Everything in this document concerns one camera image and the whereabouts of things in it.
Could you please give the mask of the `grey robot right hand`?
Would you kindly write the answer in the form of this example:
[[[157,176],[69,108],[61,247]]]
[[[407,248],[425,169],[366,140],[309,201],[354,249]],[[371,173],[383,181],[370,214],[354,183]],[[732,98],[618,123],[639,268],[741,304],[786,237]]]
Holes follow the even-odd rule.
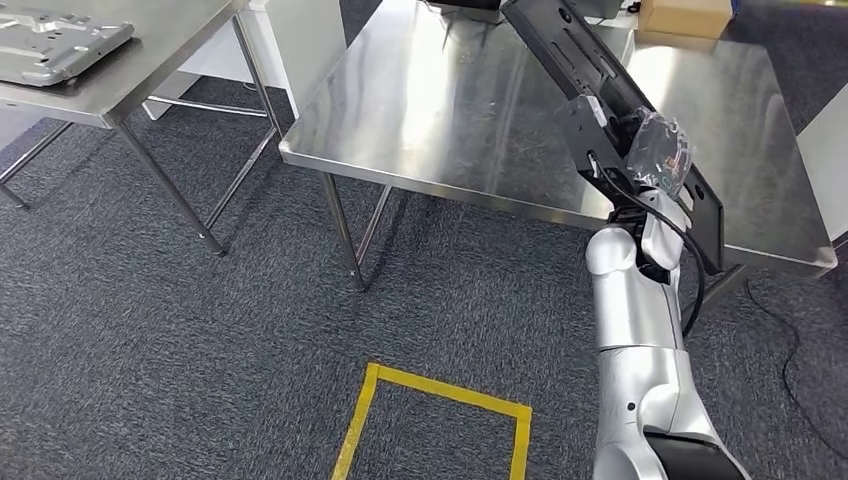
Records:
[[[688,135],[676,119],[659,112],[640,107],[635,114],[640,124],[625,157],[630,177],[676,200],[693,164]]]

